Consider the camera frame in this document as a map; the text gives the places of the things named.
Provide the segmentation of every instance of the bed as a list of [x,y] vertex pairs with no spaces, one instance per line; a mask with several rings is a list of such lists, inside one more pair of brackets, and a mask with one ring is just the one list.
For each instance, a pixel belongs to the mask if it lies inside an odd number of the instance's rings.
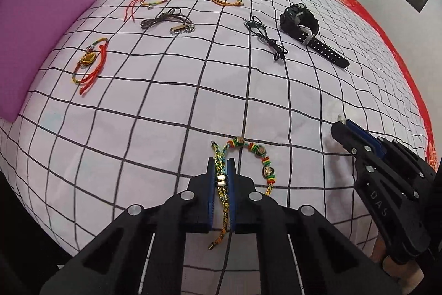
[[[48,235],[75,255],[131,204],[153,207],[185,190],[205,173],[211,141],[243,136],[266,147],[279,204],[314,206],[369,256],[377,228],[353,190],[352,157],[332,139],[331,124],[351,119],[422,158],[432,145],[425,105],[370,15],[355,0],[243,0],[225,8],[171,0],[137,8],[136,21],[123,22],[130,1],[96,0],[41,65],[17,120],[0,120],[0,168]],[[299,2],[317,17],[327,45],[345,55],[347,69],[279,29],[279,15]],[[190,16],[193,33],[171,35],[169,23],[140,28],[171,7]],[[282,41],[285,61],[249,34],[244,19],[252,15]],[[104,36],[107,61],[81,96],[72,72]],[[265,191],[255,157],[228,157]],[[187,235],[183,294],[259,293],[254,236],[226,237],[207,250],[221,212],[216,204],[212,233]]]

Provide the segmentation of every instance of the wristwatch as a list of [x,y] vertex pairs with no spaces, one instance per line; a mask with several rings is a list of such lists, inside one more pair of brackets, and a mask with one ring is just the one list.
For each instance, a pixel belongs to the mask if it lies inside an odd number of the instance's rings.
[[[316,38],[319,32],[318,21],[303,3],[292,4],[279,17],[282,30],[290,37],[315,50],[319,55],[340,68],[347,68],[350,63],[343,56]],[[310,29],[308,34],[300,25]]]

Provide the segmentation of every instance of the black cord bracelet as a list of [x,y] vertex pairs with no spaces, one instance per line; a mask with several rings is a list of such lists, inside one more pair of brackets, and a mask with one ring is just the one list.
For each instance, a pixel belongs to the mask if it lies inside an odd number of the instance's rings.
[[161,22],[182,23],[170,29],[170,34],[191,33],[195,30],[195,24],[187,16],[181,13],[181,8],[171,8],[167,12],[160,13],[155,18],[147,18],[141,22],[141,29],[147,30]]
[[275,56],[273,57],[274,60],[285,58],[285,55],[289,51],[284,48],[284,45],[276,44],[275,39],[269,38],[269,36],[267,35],[266,26],[257,16],[252,16],[251,20],[244,20],[244,25],[248,30],[250,30],[252,34],[256,35],[259,40],[266,43],[269,47],[273,48],[273,50],[275,51]]

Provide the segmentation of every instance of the white wall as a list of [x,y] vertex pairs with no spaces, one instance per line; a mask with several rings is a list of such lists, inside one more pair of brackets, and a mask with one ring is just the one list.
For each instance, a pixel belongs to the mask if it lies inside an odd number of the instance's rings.
[[404,59],[432,120],[442,155],[442,0],[428,0],[419,13],[405,0],[358,0],[384,29]]

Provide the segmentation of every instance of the pink board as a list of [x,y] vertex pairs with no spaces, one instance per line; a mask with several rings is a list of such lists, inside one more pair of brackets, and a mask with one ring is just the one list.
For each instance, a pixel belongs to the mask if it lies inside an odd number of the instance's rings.
[[0,117],[14,121],[40,65],[95,0],[0,0]]

